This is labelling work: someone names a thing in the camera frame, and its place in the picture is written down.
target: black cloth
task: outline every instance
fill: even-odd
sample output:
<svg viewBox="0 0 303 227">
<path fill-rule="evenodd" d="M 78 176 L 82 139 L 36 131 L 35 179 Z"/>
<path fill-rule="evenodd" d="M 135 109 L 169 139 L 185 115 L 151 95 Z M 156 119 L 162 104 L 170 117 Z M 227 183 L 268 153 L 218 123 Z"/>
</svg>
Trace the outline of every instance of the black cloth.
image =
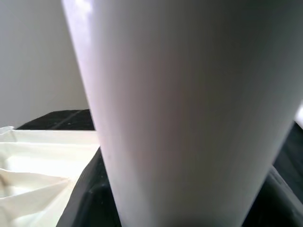
<svg viewBox="0 0 303 227">
<path fill-rule="evenodd" d="M 94 130 L 89 110 L 57 111 L 20 130 Z M 303 130 L 296 124 L 260 189 L 243 227 L 303 227 Z M 100 150 L 83 170 L 57 227 L 119 227 Z"/>
</svg>

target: gray wall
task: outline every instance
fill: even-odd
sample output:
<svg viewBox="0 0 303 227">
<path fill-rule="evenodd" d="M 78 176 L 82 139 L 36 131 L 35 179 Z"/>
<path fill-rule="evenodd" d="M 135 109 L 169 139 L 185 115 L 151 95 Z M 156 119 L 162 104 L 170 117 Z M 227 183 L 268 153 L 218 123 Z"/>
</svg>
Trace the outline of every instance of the gray wall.
<svg viewBox="0 0 303 227">
<path fill-rule="evenodd" d="M 0 127 L 87 107 L 60 1 L 0 1 Z"/>
</svg>

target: cup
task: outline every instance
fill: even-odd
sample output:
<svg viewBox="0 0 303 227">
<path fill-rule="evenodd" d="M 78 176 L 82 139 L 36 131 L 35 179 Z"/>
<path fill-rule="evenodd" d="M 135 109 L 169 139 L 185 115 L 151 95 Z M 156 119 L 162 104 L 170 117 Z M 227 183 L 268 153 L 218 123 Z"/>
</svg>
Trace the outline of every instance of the cup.
<svg viewBox="0 0 303 227">
<path fill-rule="evenodd" d="M 303 97 L 302 8 L 63 0 L 123 227 L 239 227 Z"/>
</svg>

